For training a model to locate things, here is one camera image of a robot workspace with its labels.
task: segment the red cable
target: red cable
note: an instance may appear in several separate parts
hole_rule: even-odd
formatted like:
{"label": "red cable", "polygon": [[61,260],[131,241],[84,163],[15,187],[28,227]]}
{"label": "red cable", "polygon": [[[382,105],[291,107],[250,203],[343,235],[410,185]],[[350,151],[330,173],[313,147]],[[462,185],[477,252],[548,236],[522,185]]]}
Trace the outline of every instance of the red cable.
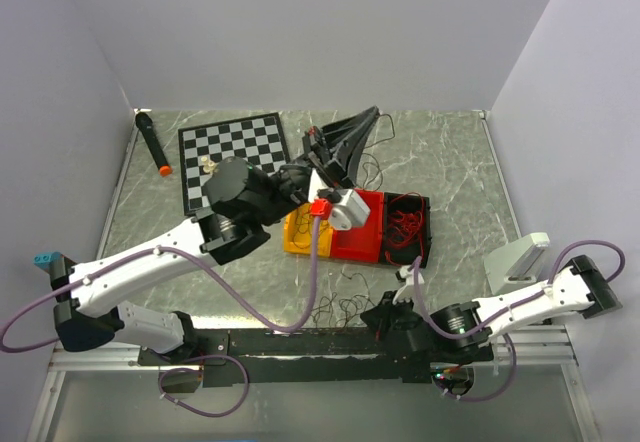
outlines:
{"label": "red cable", "polygon": [[[387,211],[390,212],[391,206],[409,195],[416,195],[420,198],[420,210],[415,212],[402,212],[396,210],[387,216],[389,223],[387,224],[387,237],[385,245],[395,250],[404,249],[409,245],[415,243],[416,238],[420,243],[420,256],[424,258],[424,241],[423,241],[423,227],[425,225],[424,220],[424,199],[417,192],[408,192],[404,195],[400,195],[392,199],[387,205]],[[384,252],[387,262],[392,265],[401,265],[391,260],[391,253],[389,250]]]}

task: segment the floor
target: floor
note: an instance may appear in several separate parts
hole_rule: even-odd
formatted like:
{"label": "floor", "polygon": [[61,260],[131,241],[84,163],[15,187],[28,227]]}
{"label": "floor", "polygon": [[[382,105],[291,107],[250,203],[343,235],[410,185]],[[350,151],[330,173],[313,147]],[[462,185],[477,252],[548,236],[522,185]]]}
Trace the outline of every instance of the floor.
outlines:
{"label": "floor", "polygon": [[[133,148],[122,192],[105,247],[105,256],[153,238],[183,218],[178,155],[178,129],[256,115],[259,111],[154,111],[156,132],[174,174],[162,178],[141,136]],[[292,156],[301,152],[301,136],[311,125],[322,126],[353,115],[341,111],[283,111],[283,128]],[[396,137],[368,151],[379,160],[384,182],[380,190],[419,192],[431,199],[433,245],[427,268],[425,296],[432,310],[454,302],[486,296],[488,284],[482,258],[516,239],[509,205],[498,169],[477,112],[391,112]],[[381,119],[370,143],[391,135]],[[282,225],[267,228],[271,240],[242,260],[219,267],[219,273],[258,310],[274,322],[295,322],[303,310],[309,260],[283,252]],[[338,298],[367,294],[377,303],[386,290],[397,288],[389,266],[319,262],[318,298],[333,292]],[[196,327],[258,327],[214,281],[191,273],[140,292],[132,302],[158,311],[181,310]],[[338,300],[334,314],[320,326],[342,317]]]}

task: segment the black microphone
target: black microphone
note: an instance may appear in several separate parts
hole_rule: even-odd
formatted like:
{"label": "black microphone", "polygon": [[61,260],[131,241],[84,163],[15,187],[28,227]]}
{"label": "black microphone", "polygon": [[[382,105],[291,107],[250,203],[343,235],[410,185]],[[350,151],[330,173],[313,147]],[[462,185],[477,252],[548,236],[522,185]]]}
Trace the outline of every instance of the black microphone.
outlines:
{"label": "black microphone", "polygon": [[153,130],[153,120],[151,120],[151,117],[146,113],[138,112],[136,114],[136,127],[140,130],[144,141],[147,143],[147,147],[149,147],[151,157],[153,157],[153,161],[156,163],[156,166],[158,166],[158,172],[161,176],[166,177],[173,171],[171,170],[169,162],[167,162],[167,158],[162,151],[162,146],[160,142],[158,142],[158,137]]}

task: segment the robotic arm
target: robotic arm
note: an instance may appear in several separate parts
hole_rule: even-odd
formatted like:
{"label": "robotic arm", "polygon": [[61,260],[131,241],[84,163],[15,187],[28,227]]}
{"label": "robotic arm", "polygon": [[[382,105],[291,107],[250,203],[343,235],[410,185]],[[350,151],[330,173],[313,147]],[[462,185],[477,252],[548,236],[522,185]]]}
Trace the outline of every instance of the robotic arm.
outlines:
{"label": "robotic arm", "polygon": [[337,230],[363,226],[369,208],[352,188],[367,137],[379,117],[372,107],[322,129],[312,127],[304,135],[303,154],[271,176],[244,159],[227,158],[203,187],[211,206],[194,217],[102,260],[74,264],[62,257],[52,262],[53,289],[77,285],[57,297],[54,309],[65,349],[85,351],[117,341],[176,360],[188,357],[196,343],[188,314],[159,313],[126,300],[166,280],[246,256],[269,240],[263,226],[320,196],[331,200],[327,215]]}

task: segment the white wall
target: white wall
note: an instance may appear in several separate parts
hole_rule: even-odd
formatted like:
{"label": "white wall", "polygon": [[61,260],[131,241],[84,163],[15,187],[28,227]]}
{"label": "white wall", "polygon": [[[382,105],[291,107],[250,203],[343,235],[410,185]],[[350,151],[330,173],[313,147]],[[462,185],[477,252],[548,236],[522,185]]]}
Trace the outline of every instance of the white wall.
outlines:
{"label": "white wall", "polygon": [[134,107],[479,109],[549,0],[76,0]]}
{"label": "white wall", "polygon": [[[493,107],[491,132],[524,232],[556,251],[619,244],[624,309],[570,335],[603,440],[638,440],[640,0],[551,0]],[[593,250],[604,272],[615,255]]]}
{"label": "white wall", "polygon": [[[95,256],[132,114],[72,0],[0,0],[0,321],[51,288],[44,250]],[[9,334],[55,334],[51,305]],[[0,440],[26,437],[51,348],[0,353]]]}

